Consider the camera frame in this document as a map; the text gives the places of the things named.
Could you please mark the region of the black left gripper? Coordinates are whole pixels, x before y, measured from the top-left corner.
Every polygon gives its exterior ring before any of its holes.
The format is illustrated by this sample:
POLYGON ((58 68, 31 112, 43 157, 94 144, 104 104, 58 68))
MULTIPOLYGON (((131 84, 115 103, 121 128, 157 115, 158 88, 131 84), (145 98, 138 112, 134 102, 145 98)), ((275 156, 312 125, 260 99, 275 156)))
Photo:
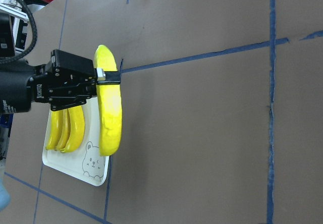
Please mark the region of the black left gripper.
POLYGON ((24 113, 32 102, 49 103, 53 111, 85 104, 97 85, 120 85, 119 71, 94 68, 93 62, 53 50, 47 64, 31 66, 25 59, 1 65, 1 113, 24 113))

